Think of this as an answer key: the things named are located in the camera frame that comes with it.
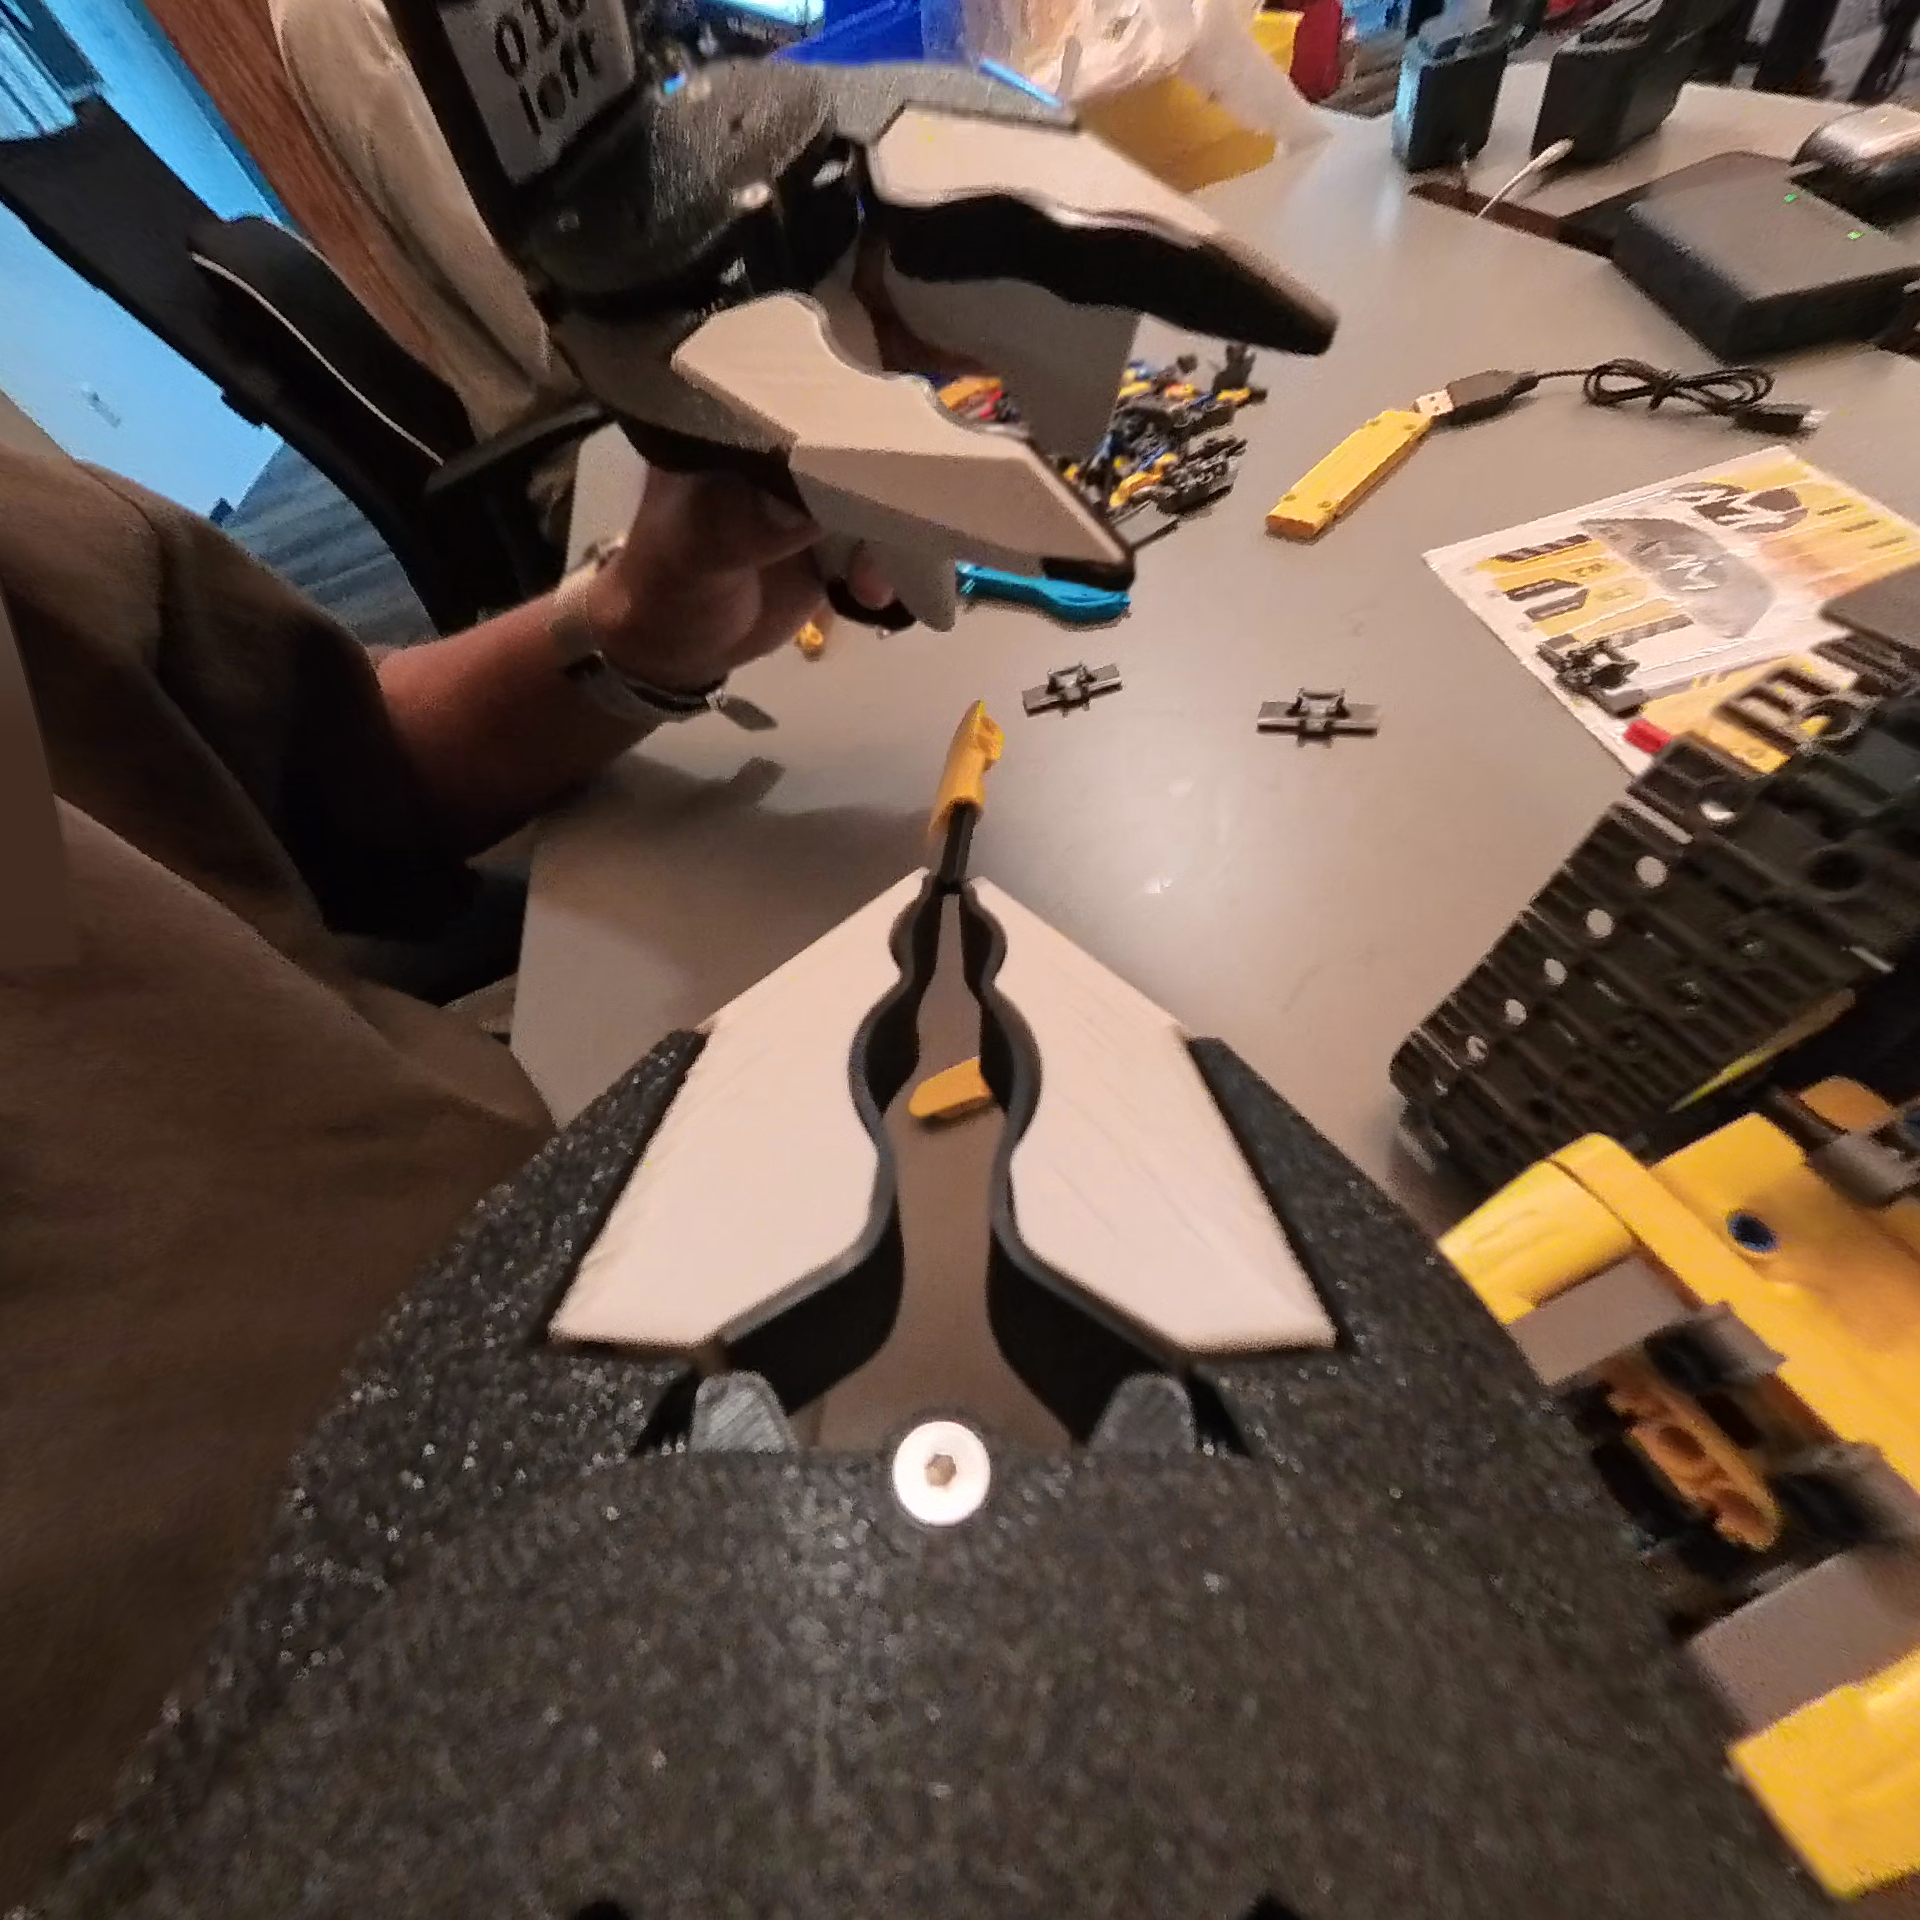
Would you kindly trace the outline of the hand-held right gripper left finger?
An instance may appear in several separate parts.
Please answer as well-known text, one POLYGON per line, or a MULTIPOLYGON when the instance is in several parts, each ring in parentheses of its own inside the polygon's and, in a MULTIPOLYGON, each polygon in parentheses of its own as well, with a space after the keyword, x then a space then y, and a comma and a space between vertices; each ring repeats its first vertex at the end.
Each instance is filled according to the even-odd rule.
POLYGON ((911 870, 734 997, 640 1149, 545 1333, 809 1405, 903 1297, 884 1116, 920 1061, 940 881, 911 870))

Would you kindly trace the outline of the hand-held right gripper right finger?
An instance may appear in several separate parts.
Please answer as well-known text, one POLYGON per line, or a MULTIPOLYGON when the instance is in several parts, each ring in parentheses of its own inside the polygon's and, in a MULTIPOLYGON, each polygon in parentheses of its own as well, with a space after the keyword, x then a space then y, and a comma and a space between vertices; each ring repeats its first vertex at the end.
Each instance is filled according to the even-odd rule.
POLYGON ((1000 1132, 989 1325, 1049 1411, 1126 1377, 1325 1353, 1336 1320, 1181 1021, 989 879, 960 892, 1000 1132))

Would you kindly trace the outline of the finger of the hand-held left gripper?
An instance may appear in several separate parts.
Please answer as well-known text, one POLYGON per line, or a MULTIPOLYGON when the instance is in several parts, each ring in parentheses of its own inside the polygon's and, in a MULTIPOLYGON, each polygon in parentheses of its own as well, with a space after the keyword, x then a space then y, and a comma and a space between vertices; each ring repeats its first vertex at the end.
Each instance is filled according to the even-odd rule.
POLYGON ((1028 436, 1103 439, 1143 319, 1293 356, 1334 310, 1081 128, 908 108, 866 148, 879 281, 925 344, 1000 380, 1028 436))
POLYGON ((976 563, 1119 590, 1132 549, 1013 430, 951 414, 918 374, 840 343, 809 294, 764 294, 703 319, 670 369, 734 427, 758 430, 832 535, 893 565, 976 563))

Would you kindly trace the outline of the pile of small toy bricks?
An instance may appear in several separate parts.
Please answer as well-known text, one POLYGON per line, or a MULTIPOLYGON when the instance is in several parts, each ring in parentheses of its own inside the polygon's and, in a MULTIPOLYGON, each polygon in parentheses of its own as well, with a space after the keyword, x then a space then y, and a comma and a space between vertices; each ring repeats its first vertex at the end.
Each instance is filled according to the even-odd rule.
POLYGON ((1260 350, 1220 344, 1214 361, 1181 351, 1166 361, 1132 359, 1093 449, 1050 452, 1053 470, 1111 528, 1158 515, 1177 520, 1202 511, 1237 481, 1246 436, 1238 419, 1265 400, 1260 350))

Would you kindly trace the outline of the yellow black toy tracked vehicle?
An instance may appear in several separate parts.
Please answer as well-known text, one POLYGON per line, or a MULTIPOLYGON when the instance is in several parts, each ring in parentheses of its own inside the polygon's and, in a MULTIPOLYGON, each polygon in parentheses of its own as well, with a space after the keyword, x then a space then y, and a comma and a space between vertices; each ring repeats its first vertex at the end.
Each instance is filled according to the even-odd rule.
POLYGON ((1442 1254, 1622 1508, 1730 1765, 1914 1915, 1914 566, 1673 732, 1392 1062, 1442 1254))

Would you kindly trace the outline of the person's left forearm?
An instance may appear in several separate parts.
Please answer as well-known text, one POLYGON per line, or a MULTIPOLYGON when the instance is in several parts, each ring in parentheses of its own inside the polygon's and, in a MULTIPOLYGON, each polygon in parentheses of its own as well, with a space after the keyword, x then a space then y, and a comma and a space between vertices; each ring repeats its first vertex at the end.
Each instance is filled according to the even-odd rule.
POLYGON ((644 737, 574 684, 553 627, 545 595, 375 661, 399 755, 456 854, 511 838, 644 737))

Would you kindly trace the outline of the yellow cardboard box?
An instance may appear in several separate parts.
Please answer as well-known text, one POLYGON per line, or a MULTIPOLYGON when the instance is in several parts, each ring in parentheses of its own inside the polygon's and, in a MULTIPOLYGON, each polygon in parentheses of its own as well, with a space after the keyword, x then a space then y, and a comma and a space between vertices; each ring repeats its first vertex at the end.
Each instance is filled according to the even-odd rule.
POLYGON ((1181 191, 1255 174, 1280 148, 1269 102, 1230 102, 1181 73, 1118 86, 1078 113, 1108 145, 1181 191))

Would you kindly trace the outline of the blue brick separator tool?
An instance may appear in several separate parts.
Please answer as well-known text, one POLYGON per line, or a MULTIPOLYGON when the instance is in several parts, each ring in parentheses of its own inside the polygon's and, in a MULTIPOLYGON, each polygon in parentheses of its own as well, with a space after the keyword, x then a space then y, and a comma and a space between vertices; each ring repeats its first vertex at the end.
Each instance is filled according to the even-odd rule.
POLYGON ((952 579, 960 599, 976 608, 1022 611, 1068 628, 1101 628, 1132 613, 1132 592, 1125 587, 1050 580, 976 563, 958 563, 952 579))

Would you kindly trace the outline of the clear plastic bags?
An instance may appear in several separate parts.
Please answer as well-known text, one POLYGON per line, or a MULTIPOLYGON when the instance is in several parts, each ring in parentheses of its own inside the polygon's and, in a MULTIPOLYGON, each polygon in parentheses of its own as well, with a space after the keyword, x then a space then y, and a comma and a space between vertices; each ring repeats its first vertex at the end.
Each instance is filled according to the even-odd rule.
POLYGON ((1290 45, 1272 47, 1257 16, 1260 5, 1252 1, 1077 5, 1037 80, 1081 118, 1085 100, 1181 73, 1233 105, 1269 102, 1280 128, 1272 160, 1309 153, 1329 137, 1329 118, 1293 84, 1290 45))

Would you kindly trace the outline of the beige wristwatch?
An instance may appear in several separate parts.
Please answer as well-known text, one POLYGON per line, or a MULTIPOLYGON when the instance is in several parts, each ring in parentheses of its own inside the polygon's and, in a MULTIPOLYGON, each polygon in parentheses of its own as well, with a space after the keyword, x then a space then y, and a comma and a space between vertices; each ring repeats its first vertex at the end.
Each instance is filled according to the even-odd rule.
POLYGON ((586 703, 641 733, 679 727, 705 716, 718 716, 734 728, 749 733, 777 732, 777 718, 734 692, 727 679, 695 689, 670 689, 634 676, 605 654, 586 617, 591 584, 622 557, 622 551, 624 541, 590 545, 582 563, 551 595, 545 628, 560 661, 561 679, 586 703))

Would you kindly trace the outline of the black battery charger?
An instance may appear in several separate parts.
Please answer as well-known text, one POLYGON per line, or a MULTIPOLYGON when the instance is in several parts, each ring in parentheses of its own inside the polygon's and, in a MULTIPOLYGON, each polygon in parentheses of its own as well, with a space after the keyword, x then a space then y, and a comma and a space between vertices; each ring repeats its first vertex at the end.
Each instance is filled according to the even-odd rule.
POLYGON ((1408 36, 1389 128, 1408 176, 1455 168, 1480 153, 1513 40, 1510 17, 1462 13, 1433 16, 1408 36))
POLYGON ((1546 63, 1529 158, 1616 160, 1671 113, 1689 80, 1689 45, 1666 1, 1614 5, 1546 63))

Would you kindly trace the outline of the yellow long panel brick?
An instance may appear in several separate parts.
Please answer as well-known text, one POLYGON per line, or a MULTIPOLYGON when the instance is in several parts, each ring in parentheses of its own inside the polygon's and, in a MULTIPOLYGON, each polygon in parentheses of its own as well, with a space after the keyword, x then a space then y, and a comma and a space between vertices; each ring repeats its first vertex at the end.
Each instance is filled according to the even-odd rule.
POLYGON ((1417 404, 1367 419, 1274 500, 1264 529, 1285 541, 1314 541, 1400 468, 1433 423, 1436 414, 1417 404))

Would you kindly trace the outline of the black power adapter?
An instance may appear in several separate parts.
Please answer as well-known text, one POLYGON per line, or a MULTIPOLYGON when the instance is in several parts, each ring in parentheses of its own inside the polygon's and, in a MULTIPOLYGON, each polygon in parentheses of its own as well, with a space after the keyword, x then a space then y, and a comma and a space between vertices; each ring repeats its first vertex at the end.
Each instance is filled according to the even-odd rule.
POLYGON ((1782 160, 1720 155, 1617 211, 1608 259, 1720 364, 1881 343, 1914 302, 1914 245, 1857 219, 1782 160))

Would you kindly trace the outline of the yellow grey sticker sheet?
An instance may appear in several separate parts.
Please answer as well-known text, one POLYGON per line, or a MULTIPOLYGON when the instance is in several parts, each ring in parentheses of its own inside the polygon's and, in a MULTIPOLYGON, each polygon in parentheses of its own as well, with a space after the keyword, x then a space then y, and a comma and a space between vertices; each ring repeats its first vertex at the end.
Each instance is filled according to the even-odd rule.
POLYGON ((1629 773, 1777 661, 1837 638, 1832 599, 1917 560, 1914 520, 1775 446, 1424 556, 1431 573, 1629 773), (1542 643, 1614 638, 1641 710, 1569 699, 1542 643))

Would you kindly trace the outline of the grey earbuds case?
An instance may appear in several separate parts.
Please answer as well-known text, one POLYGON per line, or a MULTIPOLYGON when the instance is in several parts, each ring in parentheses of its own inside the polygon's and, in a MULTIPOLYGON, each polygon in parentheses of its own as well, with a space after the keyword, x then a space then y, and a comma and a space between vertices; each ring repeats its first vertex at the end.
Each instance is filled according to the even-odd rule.
POLYGON ((1881 102, 1821 123, 1791 158, 1791 180, 1868 217, 1905 217, 1917 205, 1917 110, 1881 102))

